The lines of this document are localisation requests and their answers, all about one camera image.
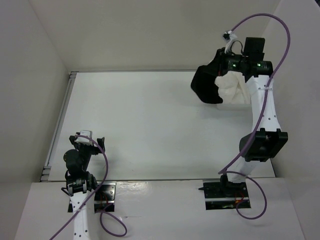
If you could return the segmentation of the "black skirt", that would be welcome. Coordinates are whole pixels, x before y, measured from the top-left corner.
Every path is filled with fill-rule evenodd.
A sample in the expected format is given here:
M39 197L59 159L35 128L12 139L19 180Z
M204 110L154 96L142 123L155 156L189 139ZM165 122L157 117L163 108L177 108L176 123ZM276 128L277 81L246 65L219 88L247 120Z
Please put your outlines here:
M223 103L215 80L219 76L221 55L224 53L224 50L225 48L218 49L210 63L199 66L191 81L191 89L203 103L214 105Z

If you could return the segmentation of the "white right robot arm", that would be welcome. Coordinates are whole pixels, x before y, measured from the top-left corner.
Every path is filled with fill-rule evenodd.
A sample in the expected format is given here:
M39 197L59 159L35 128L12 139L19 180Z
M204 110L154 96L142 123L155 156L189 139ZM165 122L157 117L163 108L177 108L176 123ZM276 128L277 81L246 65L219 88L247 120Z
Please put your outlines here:
M225 197L231 196L257 166L274 158L288 141L288 133L282 131L277 119L274 69L264 60L264 46L264 38L247 37L242 54L225 53L222 57L223 74L233 70L244 76L252 110L252 130L239 142L239 158L222 170L224 181L219 192Z

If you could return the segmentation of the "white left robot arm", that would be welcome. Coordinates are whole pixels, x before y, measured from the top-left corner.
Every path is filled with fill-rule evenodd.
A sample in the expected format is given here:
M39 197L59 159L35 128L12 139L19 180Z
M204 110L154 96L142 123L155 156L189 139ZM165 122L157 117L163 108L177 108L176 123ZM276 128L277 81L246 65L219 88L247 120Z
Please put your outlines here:
M92 155L101 153L98 147L83 137L69 137L73 149L63 155L67 171L65 173L66 190L70 197L73 219L74 240L95 240L94 199L98 197L100 188L96 178L87 171Z

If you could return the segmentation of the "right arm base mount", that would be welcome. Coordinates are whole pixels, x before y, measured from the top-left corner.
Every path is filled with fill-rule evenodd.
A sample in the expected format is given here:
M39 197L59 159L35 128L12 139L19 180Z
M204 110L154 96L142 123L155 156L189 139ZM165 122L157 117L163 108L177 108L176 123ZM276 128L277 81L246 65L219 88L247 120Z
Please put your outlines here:
M219 181L205 181L198 190L204 194L207 211L235 209L237 204L239 204L239 209L251 208L245 183L238 184L234 188L226 188Z

